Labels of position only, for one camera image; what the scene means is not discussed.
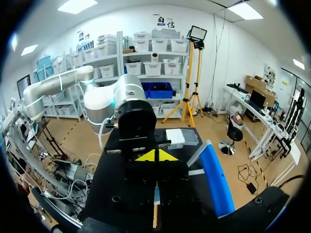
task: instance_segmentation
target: ceiling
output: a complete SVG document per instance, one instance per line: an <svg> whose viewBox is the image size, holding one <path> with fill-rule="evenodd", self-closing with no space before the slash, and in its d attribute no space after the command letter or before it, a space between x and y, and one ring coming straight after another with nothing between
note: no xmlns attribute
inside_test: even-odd
<svg viewBox="0 0 311 233"><path fill-rule="evenodd" d="M5 73L10 73L17 66L28 64L43 48L69 28L107 12L132 6L166 4L197 9L224 17L225 7L232 6L240 0L96 0L98 2L96 6L77 15L57 11L66 1L39 1L41 4L32 10L27 20L20 26L18 46L15 52L12 51L8 54ZM226 20L233 22L257 38L282 64L291 67L293 72L297 70L297 72L310 78L310 70L307 67L306 71L303 71L293 64L293 58L302 61L304 51L296 34L281 12L263 0L250 0L248 4L258 11L264 19L246 21L226 10ZM33 44L38 44L36 50L21 57L23 49Z"/></svg>

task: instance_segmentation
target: monitor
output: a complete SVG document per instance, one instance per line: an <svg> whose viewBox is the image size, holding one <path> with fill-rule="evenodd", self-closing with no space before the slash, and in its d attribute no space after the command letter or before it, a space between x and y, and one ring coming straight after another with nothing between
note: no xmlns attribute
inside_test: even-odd
<svg viewBox="0 0 311 233"><path fill-rule="evenodd" d="M266 97L264 95L253 90L251 99L249 101L251 101L253 104L258 106L259 108L263 108L265 100L266 100Z"/></svg>

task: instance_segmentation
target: white desk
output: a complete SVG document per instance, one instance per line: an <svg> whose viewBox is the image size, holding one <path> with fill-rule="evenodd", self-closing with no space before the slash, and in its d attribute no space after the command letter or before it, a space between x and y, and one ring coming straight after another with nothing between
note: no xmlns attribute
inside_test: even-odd
<svg viewBox="0 0 311 233"><path fill-rule="evenodd" d="M231 88L229 86L224 86L224 96L221 99L221 103L218 108L218 114L224 114L226 111L221 111L221 107L225 98L225 93L229 94L229 99L231 100L237 100L241 105L246 107L250 112L252 112L266 127L267 130L265 134L262 136L260 140L258 140L255 135L249 130L247 125L244 126L244 128L249 132L249 134L252 136L252 138L256 141L257 145L255 149L251 152L251 154L248 156L248 158L252 159L251 161L255 161L256 159L260 158L262 155L265 154L267 148L270 145L270 139L273 137L273 135L277 136L279 139L282 139L283 137L287 138L288 133L283 132L280 134L278 131L276 131L276 126L273 124L272 121L269 121L269 118L267 116L262 116L258 111L256 111L251 105L246 103L244 101L245 94L239 92L237 89ZM276 185L278 182L280 182L292 169L295 165L299 163L300 159L300 150L298 149L296 143L294 141L291 142L291 151L289 153L290 157L292 158L292 162L290 165L273 181L271 185Z"/></svg>

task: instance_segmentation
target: electronic device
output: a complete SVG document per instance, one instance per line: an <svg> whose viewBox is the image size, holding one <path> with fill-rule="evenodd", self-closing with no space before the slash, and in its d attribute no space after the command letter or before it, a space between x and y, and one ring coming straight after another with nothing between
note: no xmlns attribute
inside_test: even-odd
<svg viewBox="0 0 311 233"><path fill-rule="evenodd" d="M266 100L266 97L261 93L253 90L251 98L249 100L244 100L246 103L255 108L256 111L260 111L263 108L263 104Z"/></svg>

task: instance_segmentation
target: ceiling light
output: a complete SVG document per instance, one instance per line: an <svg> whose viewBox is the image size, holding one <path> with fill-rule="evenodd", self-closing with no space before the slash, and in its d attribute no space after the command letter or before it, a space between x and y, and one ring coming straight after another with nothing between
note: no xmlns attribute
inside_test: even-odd
<svg viewBox="0 0 311 233"><path fill-rule="evenodd" d="M58 8L58 11L78 14L88 7L94 6L96 4L97 2L95 0L69 0L60 8Z"/></svg>
<svg viewBox="0 0 311 233"><path fill-rule="evenodd" d="M21 53L21 56L24 56L24 55L26 55L28 53L33 52L37 48L37 46L38 45L32 45L32 46L24 48L24 51Z"/></svg>
<svg viewBox="0 0 311 233"><path fill-rule="evenodd" d="M241 16L245 20L250 19L261 19L263 18L257 11L255 11L250 5L247 3L241 3L228 8L228 10L236 13Z"/></svg>
<svg viewBox="0 0 311 233"><path fill-rule="evenodd" d="M305 65L302 64L301 62L297 61L296 59L293 59L293 62L296 66L298 66L299 68L305 70Z"/></svg>

